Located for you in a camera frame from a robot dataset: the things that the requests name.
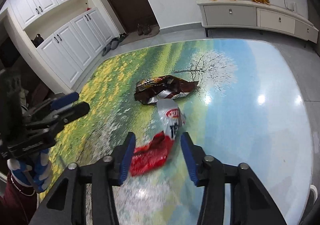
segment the painted tabletop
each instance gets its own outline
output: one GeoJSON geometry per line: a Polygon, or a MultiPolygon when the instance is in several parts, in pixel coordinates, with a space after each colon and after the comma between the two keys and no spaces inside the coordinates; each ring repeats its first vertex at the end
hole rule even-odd
{"type": "MultiPolygon", "coordinates": [[[[172,74],[198,80],[176,100],[186,117],[166,165],[114,188],[121,225],[194,225],[203,188],[196,188],[180,148],[194,144],[224,164],[246,162],[264,184],[288,225],[302,216],[312,176],[312,140],[297,83],[271,44],[241,39],[178,42],[136,50],[101,64],[80,93],[90,113],[70,123],[51,150],[54,180],[71,162],[91,164],[121,144],[129,131],[137,146],[161,131],[156,106],[134,100],[139,80],[172,74]]],[[[226,185],[224,224],[229,224],[226,185]]],[[[90,201],[87,223],[91,224],[90,201]]]]}

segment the human hand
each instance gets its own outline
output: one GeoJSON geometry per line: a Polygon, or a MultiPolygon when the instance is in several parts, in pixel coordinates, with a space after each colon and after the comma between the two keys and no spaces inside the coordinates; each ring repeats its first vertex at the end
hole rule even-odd
{"type": "MultiPolygon", "coordinates": [[[[40,153],[31,156],[34,162],[34,173],[32,177],[40,192],[44,192],[52,181],[52,164],[49,161],[49,149],[42,150],[40,153]]],[[[32,187],[24,171],[31,171],[33,168],[23,160],[11,158],[7,161],[8,168],[12,176],[22,186],[32,187]]]]}

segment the bracelet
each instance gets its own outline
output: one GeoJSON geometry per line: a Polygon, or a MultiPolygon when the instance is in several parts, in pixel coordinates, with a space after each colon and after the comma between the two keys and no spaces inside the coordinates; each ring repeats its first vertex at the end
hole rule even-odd
{"type": "Polygon", "coordinates": [[[33,193],[30,194],[30,195],[23,193],[23,192],[18,188],[18,186],[16,186],[16,184],[13,182],[12,174],[10,175],[10,178],[11,178],[12,184],[15,186],[15,188],[16,188],[20,193],[22,193],[23,195],[25,195],[25,196],[33,196],[33,195],[35,194],[35,192],[36,192],[35,190],[33,190],[33,193]]]}

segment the screw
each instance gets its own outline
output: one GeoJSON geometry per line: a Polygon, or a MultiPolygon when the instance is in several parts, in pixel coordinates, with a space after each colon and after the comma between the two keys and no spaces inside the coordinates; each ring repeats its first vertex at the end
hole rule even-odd
{"type": "Polygon", "coordinates": [[[76,169],[77,168],[77,164],[76,163],[71,163],[71,164],[68,164],[68,169],[69,170],[74,170],[74,169],[76,169]]]}
{"type": "Polygon", "coordinates": [[[214,157],[207,155],[207,156],[204,157],[204,160],[205,160],[206,162],[212,162],[212,161],[214,160],[214,157]]]}
{"type": "Polygon", "coordinates": [[[246,164],[246,163],[241,163],[241,164],[239,164],[239,167],[240,167],[241,169],[244,169],[244,170],[249,169],[249,165],[246,164]]]}
{"type": "Polygon", "coordinates": [[[104,162],[111,162],[112,161],[112,156],[105,156],[103,159],[102,159],[104,162]]]}

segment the drawer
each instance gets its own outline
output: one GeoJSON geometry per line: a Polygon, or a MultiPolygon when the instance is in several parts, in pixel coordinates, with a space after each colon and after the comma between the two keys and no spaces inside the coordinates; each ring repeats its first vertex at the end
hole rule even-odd
{"type": "Polygon", "coordinates": [[[305,40],[310,40],[314,43],[317,43],[318,41],[318,31],[313,27],[298,20],[296,20],[294,35],[297,35],[305,40]]]}
{"type": "Polygon", "coordinates": [[[208,26],[257,26],[257,11],[255,7],[239,5],[205,5],[204,12],[208,26]]]}
{"type": "Polygon", "coordinates": [[[294,34],[296,20],[276,12],[260,9],[260,26],[294,34]]]}

